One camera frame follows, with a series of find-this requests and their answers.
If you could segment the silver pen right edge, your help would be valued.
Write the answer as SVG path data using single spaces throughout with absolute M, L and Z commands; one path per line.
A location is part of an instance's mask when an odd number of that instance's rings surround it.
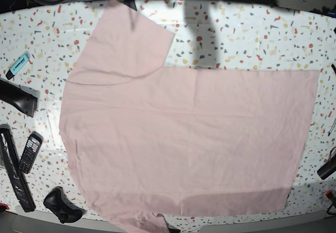
M 332 126 L 331 126 L 331 128 L 330 128 L 330 130 L 329 130 L 329 132 L 328 132 L 328 136 L 330 136 L 331 133 L 333 132 L 333 130 L 334 130 L 334 128 L 335 128 L 335 125 L 336 125 L 336 118 L 334 119 L 334 121 L 333 121 L 333 123 L 332 123 Z

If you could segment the black monitor stand foot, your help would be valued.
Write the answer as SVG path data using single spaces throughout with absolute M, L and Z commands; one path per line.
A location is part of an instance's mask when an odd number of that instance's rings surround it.
M 135 0 L 124 0 L 124 4 L 127 5 L 129 8 L 137 11 Z

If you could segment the small red black clip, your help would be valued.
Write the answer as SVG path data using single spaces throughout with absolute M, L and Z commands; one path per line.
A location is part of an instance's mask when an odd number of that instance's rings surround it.
M 329 199 L 329 200 L 333 200 L 335 199 L 335 195 L 333 194 L 333 192 L 331 190 L 325 192 L 325 196 Z

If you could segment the red object bottom left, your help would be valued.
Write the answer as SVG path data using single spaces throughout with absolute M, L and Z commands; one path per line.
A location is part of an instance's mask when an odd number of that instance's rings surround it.
M 8 210 L 8 206 L 6 204 L 0 203 L 0 213 L 5 212 L 6 210 Z

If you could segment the black cylindrical tool right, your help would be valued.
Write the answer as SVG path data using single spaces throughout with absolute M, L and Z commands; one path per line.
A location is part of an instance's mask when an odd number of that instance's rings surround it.
M 318 169 L 317 174 L 322 180 L 325 180 L 335 171 L 336 171 L 336 158 L 332 157 Z

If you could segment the black remote control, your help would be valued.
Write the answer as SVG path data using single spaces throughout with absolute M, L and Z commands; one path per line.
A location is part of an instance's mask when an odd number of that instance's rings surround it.
M 19 161 L 19 169 L 24 174 L 30 172 L 42 143 L 43 137 L 37 132 L 33 132 L 29 135 Z

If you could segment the black handheld device left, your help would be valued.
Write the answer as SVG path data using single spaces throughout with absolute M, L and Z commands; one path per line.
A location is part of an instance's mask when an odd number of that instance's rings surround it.
M 34 117 L 39 95 L 39 91 L 35 89 L 19 86 L 1 78 L 1 101 L 10 104 L 29 117 Z

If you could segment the pink T-shirt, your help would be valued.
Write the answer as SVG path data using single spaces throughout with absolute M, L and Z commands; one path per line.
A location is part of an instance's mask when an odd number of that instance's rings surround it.
M 165 67 L 173 37 L 110 0 L 69 74 L 59 133 L 87 204 L 126 232 L 282 211 L 319 72 Z

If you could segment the long black bar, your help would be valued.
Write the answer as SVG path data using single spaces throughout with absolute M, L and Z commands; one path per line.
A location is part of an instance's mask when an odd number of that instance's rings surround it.
M 1 125 L 1 156 L 3 157 L 4 167 L 20 206 L 26 213 L 33 212 L 36 205 L 25 177 L 19 169 L 19 160 L 14 139 L 8 124 Z

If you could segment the black game controller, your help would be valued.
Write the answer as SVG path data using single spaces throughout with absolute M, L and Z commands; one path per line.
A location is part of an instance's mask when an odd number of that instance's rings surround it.
M 55 187 L 48 193 L 43 204 L 62 224 L 75 223 L 80 220 L 86 212 L 84 209 L 72 204 L 65 196 L 61 187 Z

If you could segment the light blue highlighter marker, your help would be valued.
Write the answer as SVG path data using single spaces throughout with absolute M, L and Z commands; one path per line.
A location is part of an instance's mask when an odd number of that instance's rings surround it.
M 9 68 L 9 70 L 6 73 L 7 80 L 11 80 L 15 75 L 18 74 L 18 72 L 21 70 L 21 68 L 29 61 L 29 53 L 25 52 L 23 55 L 21 55 Z

